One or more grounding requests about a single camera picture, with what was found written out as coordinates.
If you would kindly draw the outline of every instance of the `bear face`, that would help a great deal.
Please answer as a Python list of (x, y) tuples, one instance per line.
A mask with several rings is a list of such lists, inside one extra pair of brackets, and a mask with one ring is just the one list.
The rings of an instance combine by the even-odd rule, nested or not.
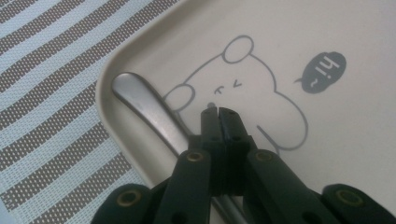
[(194, 134), (200, 133), (200, 113), (221, 106), (239, 113), (259, 148), (278, 154), (296, 149), (307, 137), (304, 113), (276, 90), (273, 72), (253, 51), (253, 39), (238, 36), (163, 98)]

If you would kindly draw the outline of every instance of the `white tray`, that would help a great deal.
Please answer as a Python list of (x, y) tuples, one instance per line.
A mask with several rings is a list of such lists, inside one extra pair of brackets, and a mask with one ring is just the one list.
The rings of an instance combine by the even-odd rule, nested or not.
[[(99, 114), (149, 186), (176, 158), (112, 93), (123, 72), (166, 95), (193, 133), (207, 104), (231, 108), (309, 188), (345, 183), (396, 214), (395, 21), (394, 1), (183, 1), (108, 60)], [(344, 73), (326, 52), (345, 57)]]

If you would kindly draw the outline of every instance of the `table surface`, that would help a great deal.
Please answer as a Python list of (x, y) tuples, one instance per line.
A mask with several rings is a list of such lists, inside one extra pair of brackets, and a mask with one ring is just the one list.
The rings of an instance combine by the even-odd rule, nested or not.
[(177, 0), (0, 0), (0, 223), (89, 223), (142, 183), (99, 120), (111, 52)]

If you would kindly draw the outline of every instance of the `speech bubble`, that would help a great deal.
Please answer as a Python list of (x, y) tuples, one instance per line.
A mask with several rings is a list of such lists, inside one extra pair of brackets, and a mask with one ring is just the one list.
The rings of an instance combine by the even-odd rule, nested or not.
[(347, 60), (338, 52), (323, 52), (314, 57), (306, 66), (303, 77), (294, 81), (301, 82), (308, 93), (325, 91), (344, 74)]

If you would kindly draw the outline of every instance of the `bear nose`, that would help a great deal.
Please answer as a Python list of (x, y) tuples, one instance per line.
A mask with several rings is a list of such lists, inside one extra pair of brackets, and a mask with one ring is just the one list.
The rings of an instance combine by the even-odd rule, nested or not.
[(216, 107), (215, 103), (210, 102), (209, 104), (207, 104), (207, 108), (210, 108), (210, 107)]

